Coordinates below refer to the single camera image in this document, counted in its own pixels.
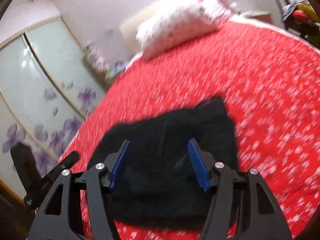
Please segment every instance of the red bed sheet with white pattern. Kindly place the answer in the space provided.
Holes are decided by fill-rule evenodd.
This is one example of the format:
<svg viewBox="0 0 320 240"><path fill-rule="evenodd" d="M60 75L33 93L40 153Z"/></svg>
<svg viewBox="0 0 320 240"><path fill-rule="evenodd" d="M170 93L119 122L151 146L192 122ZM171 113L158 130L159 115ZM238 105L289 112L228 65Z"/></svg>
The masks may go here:
<svg viewBox="0 0 320 240"><path fill-rule="evenodd" d="M136 61L64 156L78 151L72 171L84 171L113 125L194 107L216 93L235 120L241 170L259 170L296 236L320 202L320 54L277 31L226 22L216 33ZM81 206L85 235L92 238L83 193ZM200 234L116 225L122 240L196 240Z"/></svg>

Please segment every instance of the black fabric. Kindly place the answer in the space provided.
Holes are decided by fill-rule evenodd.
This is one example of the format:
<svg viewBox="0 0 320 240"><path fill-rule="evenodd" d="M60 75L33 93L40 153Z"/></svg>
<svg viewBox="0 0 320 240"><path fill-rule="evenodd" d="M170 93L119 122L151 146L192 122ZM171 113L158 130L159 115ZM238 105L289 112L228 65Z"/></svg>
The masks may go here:
<svg viewBox="0 0 320 240"><path fill-rule="evenodd" d="M188 157L195 138L216 161L237 169L234 124L221 98L193 109L179 109L153 119L111 128L87 169L131 142L124 177L110 199L116 220L144 226L201 229L212 194L200 188Z"/></svg>

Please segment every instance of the purple flower decal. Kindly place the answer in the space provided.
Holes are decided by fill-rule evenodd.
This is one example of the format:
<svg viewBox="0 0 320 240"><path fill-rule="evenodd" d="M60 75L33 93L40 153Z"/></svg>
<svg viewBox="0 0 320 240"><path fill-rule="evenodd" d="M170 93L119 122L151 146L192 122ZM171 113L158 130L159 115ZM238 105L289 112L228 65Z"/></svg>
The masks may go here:
<svg viewBox="0 0 320 240"><path fill-rule="evenodd" d="M43 131L43 125L37 124L35 127L35 136L40 142L46 142L48 139L48 132Z"/></svg>
<svg viewBox="0 0 320 240"><path fill-rule="evenodd" d="M48 165L55 165L55 161L52 160L45 151L34 152L33 156L36 161L36 167L41 177L44 177L48 172Z"/></svg>
<svg viewBox="0 0 320 240"><path fill-rule="evenodd" d="M57 98L57 94L52 89L45 88L43 98L45 99L46 102L55 100Z"/></svg>
<svg viewBox="0 0 320 240"><path fill-rule="evenodd" d="M73 81L69 85L66 86L66 90L69 90L71 88L73 88Z"/></svg>
<svg viewBox="0 0 320 240"><path fill-rule="evenodd" d="M22 142L26 138L26 132L24 130L17 131L17 124L13 124L7 131L8 140L2 144L2 152L6 153L17 142Z"/></svg>
<svg viewBox="0 0 320 240"><path fill-rule="evenodd" d="M60 131L60 132L53 132L51 134L51 142L49 143L48 148L53 148L53 152L60 157L64 150L65 150L65 145L63 143L63 138L65 136L64 131Z"/></svg>
<svg viewBox="0 0 320 240"><path fill-rule="evenodd" d="M58 113L58 108L56 107L56 108L54 108L53 111L52 111L53 117L56 117L57 113Z"/></svg>
<svg viewBox="0 0 320 240"><path fill-rule="evenodd" d="M77 119L76 117L73 117L73 119L66 119L63 124L63 130L69 131L69 136L67 139L67 143L69 143L73 137L76 135L77 131L79 130L81 126L81 121Z"/></svg>
<svg viewBox="0 0 320 240"><path fill-rule="evenodd" d="M91 88L87 87L83 92L78 94L78 98L82 100L80 109L87 113L89 105L96 99L96 92L91 92Z"/></svg>
<svg viewBox="0 0 320 240"><path fill-rule="evenodd" d="M64 82L62 82L61 87L63 89L69 90L69 89L73 88L73 81L71 81L71 83L68 85L66 85Z"/></svg>

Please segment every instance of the sliding wardrobe door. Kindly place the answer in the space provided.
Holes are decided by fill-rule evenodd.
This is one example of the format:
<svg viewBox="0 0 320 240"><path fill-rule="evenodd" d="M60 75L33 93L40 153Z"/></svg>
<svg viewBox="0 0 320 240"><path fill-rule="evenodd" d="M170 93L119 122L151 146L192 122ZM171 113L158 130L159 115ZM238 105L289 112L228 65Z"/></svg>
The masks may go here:
<svg viewBox="0 0 320 240"><path fill-rule="evenodd" d="M59 157L84 119L52 85L23 36L0 49L0 89L25 129Z"/></svg>
<svg viewBox="0 0 320 240"><path fill-rule="evenodd" d="M105 96L88 71L83 54L61 20L41 25L26 32L29 44L39 62L71 103L88 115Z"/></svg>
<svg viewBox="0 0 320 240"><path fill-rule="evenodd" d="M0 96L0 113L0 179L20 198L24 198L26 192L13 166L10 148L18 141L30 146L41 177L55 166L57 158L52 158L45 149L36 145L11 114L2 96Z"/></svg>

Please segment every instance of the metal screw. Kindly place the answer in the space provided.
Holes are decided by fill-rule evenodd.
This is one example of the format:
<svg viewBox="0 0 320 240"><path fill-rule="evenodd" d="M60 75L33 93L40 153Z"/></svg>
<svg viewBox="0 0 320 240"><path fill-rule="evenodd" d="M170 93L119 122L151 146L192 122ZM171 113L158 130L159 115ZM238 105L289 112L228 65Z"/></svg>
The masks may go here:
<svg viewBox="0 0 320 240"><path fill-rule="evenodd" d="M68 176L70 174L69 170L63 170L61 173L63 176Z"/></svg>
<svg viewBox="0 0 320 240"><path fill-rule="evenodd" d="M224 167L224 164L221 162L217 162L214 164L214 166L216 166L218 169L222 169Z"/></svg>
<svg viewBox="0 0 320 240"><path fill-rule="evenodd" d="M253 175L257 175L258 174L258 170L256 170L255 168L250 169L250 173Z"/></svg>
<svg viewBox="0 0 320 240"><path fill-rule="evenodd" d="M98 163L97 165L96 165L96 169L98 169L98 170L101 170L101 169L103 169L104 168L104 164L103 163Z"/></svg>

